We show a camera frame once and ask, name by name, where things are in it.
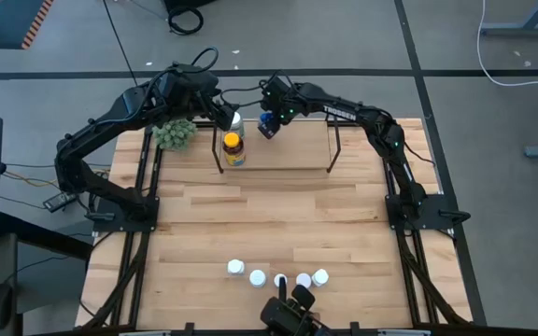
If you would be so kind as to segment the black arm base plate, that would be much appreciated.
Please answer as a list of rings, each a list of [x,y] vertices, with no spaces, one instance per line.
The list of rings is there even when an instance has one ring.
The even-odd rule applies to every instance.
[[[418,206],[403,203],[399,195],[385,198],[389,224],[401,230],[446,230],[468,220],[471,215],[451,210],[443,194],[431,194]]]
[[[138,215],[129,210],[123,210],[118,204],[108,200],[101,200],[98,212],[93,220],[94,231],[126,231],[151,232],[157,227],[157,217],[160,205],[158,197],[146,198],[148,211],[145,215]]]

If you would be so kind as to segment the wooden shelf black metal frame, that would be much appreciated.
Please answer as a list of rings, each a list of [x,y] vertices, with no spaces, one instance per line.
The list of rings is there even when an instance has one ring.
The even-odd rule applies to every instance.
[[[245,119],[245,161],[230,165],[221,148],[223,132],[217,137],[216,152],[227,170],[326,170],[331,164],[327,123],[322,119],[294,120],[282,126],[271,139],[258,130],[256,119]]]

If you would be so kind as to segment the black aluminium rig frame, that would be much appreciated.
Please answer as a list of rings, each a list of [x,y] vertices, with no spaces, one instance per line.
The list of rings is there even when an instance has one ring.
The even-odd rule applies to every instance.
[[[328,127],[326,170],[227,170],[212,132],[184,152],[166,151],[158,170],[160,210],[144,275],[126,288],[120,321],[136,306],[139,329],[260,329],[262,307],[299,273],[325,269],[315,311],[330,327],[411,323],[397,239],[387,221],[381,160],[359,128]],[[243,275],[227,273],[231,259]],[[266,275],[253,287],[253,270]]]

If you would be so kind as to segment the green potted plant white pot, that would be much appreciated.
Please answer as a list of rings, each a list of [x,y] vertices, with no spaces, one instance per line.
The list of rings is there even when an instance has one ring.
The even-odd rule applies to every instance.
[[[186,119],[170,120],[161,127],[152,128],[152,135],[157,146],[171,151],[185,150],[196,133],[195,124]]]

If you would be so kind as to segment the amber bottle yellow cap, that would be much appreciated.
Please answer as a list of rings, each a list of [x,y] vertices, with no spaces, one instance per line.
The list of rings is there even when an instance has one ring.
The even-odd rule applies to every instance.
[[[222,143],[224,157],[231,166],[239,166],[245,162],[244,142],[237,133],[226,133]]]

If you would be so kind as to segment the black power adapter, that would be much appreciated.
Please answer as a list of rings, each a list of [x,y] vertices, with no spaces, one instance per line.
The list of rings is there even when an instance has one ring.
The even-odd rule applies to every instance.
[[[57,195],[48,198],[42,204],[50,212],[55,213],[60,209],[64,209],[67,205],[75,202],[78,196],[72,193],[60,192]]]

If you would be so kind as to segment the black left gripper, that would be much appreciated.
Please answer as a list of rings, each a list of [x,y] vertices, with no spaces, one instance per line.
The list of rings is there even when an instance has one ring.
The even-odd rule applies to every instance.
[[[211,103],[219,94],[219,79],[210,71],[199,66],[175,63],[168,73],[168,105],[171,115],[203,115],[201,103]],[[223,131],[229,131],[234,120],[234,106],[213,104],[215,124]]]

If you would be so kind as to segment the grey table leg frame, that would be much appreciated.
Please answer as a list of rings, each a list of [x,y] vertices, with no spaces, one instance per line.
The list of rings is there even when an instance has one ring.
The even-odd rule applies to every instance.
[[[538,34],[538,5],[531,11],[531,14],[523,22],[506,23],[485,23],[487,1],[482,0],[482,14],[478,24],[478,33],[481,35],[490,34],[517,34],[536,35]]]

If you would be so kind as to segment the clear bottle white cap green label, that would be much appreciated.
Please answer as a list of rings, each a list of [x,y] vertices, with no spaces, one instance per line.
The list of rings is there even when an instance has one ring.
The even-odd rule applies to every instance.
[[[234,112],[230,133],[236,133],[240,138],[245,137],[245,125],[241,115],[238,112]]]

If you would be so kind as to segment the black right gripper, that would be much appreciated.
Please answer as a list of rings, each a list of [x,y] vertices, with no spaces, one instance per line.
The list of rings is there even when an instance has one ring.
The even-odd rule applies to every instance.
[[[270,112],[277,121],[260,121],[259,132],[266,138],[272,139],[279,131],[279,123],[288,125],[294,118],[286,100],[289,98],[290,86],[279,77],[270,77],[262,88],[261,108]]]

